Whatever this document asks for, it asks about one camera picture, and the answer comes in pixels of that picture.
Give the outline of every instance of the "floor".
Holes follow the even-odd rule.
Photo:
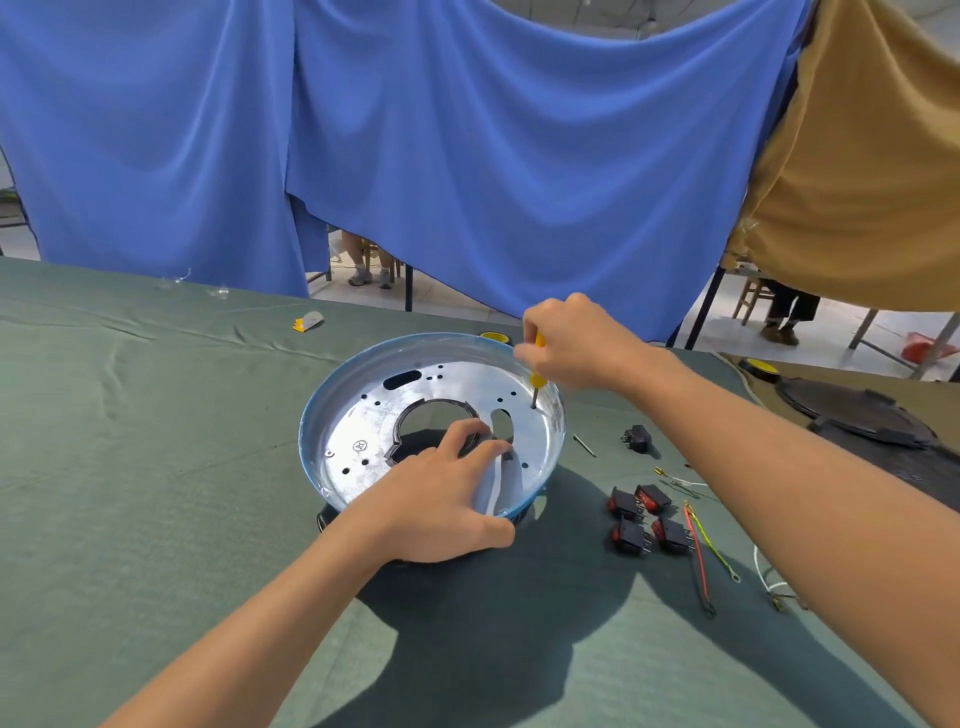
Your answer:
[[[334,252],[339,247],[337,234],[331,235],[330,242]],[[26,227],[0,229],[0,249],[3,250],[4,255],[39,259],[36,242]],[[394,310],[403,309],[403,278],[398,279],[394,288],[390,290],[380,289],[375,283],[356,288],[347,283],[354,269],[346,254],[335,256],[331,260],[331,265],[333,280],[327,281],[325,277],[320,277],[310,284],[310,294],[313,298]],[[378,266],[375,263],[373,272],[374,275],[378,272]],[[731,318],[743,287],[743,280],[743,278],[727,276],[723,281],[697,341],[697,350],[749,355],[887,376],[906,377],[909,374],[897,362],[870,349],[859,347],[853,352],[847,349],[854,332],[866,315],[866,309],[846,303],[823,301],[816,321],[797,327],[801,345],[796,349],[771,344],[761,339],[757,333],[766,313],[767,302],[757,304],[753,317],[746,327],[741,326],[740,321],[734,321]],[[700,300],[686,315],[678,346],[685,343],[699,305]],[[414,310],[436,316],[485,321],[491,324],[491,328],[496,328],[497,325],[519,324],[519,320],[513,316],[494,311],[420,271],[414,274]],[[947,314],[885,311],[877,316],[867,338],[888,351],[896,352],[902,347],[902,338],[906,333],[919,331],[936,336],[947,317]],[[960,333],[954,337],[953,343],[960,345]],[[949,379],[958,365],[960,365],[960,354],[942,360],[927,372],[924,378]]]

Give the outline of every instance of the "brown curtain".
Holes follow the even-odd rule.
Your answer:
[[[869,308],[960,310],[960,63],[881,0],[821,0],[724,264]]]

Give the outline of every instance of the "person's left hand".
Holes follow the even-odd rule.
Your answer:
[[[458,458],[464,442],[474,434],[489,435],[491,431],[482,420],[453,423],[438,448],[428,448],[395,465],[332,525],[367,523],[388,561],[432,563],[509,546],[514,542],[514,525],[504,518],[477,513],[470,502],[487,467],[512,446],[504,440],[487,440]]]

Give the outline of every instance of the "red wire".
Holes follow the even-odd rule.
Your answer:
[[[704,566],[704,553],[700,550],[700,539],[697,538],[697,532],[693,528],[693,521],[690,519],[690,512],[686,508],[684,508],[684,516],[686,516],[686,525],[690,531],[690,535],[693,536],[693,545],[697,550],[697,561],[700,563],[700,580],[704,585],[704,601],[707,603],[707,611],[715,615],[717,611],[713,608],[713,604],[710,603],[710,592],[707,588],[707,568]]]

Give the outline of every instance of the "person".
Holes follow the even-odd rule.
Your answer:
[[[367,265],[363,258],[363,238],[347,231],[341,231],[341,235],[341,240],[344,244],[344,250],[347,251],[347,255],[350,256],[350,260],[353,261],[353,265],[355,265],[357,268],[357,272],[347,279],[347,283],[350,285],[366,285],[367,283],[372,282],[373,274],[367,269]],[[393,288],[394,285],[390,283],[390,266],[393,265],[394,258],[392,255],[383,250],[383,248],[380,248],[379,252],[379,285],[381,288]]]
[[[770,311],[760,330],[760,336],[774,344],[788,347],[800,345],[794,327],[801,321],[813,321],[817,315],[820,297],[791,288],[779,281],[765,279],[763,284],[773,291]]]
[[[586,296],[534,306],[523,328],[516,358],[563,385],[612,390],[646,413],[814,613],[931,726],[960,725],[960,514],[697,376]],[[545,347],[532,343],[537,332]],[[510,522],[469,504],[511,445],[487,439],[458,459],[473,434],[490,429],[455,423],[436,449],[394,466],[103,728],[265,727],[381,566],[509,546]]]

